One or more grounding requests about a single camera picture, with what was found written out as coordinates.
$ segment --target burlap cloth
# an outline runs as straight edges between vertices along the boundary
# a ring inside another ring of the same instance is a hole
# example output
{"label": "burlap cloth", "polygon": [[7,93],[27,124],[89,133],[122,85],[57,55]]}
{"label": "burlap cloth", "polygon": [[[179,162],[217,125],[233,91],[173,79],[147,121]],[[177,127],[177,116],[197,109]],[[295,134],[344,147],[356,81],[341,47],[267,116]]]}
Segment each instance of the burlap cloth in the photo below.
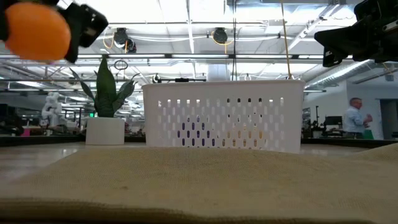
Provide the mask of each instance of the burlap cloth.
{"label": "burlap cloth", "polygon": [[398,145],[339,158],[98,149],[6,188],[9,222],[398,223]]}

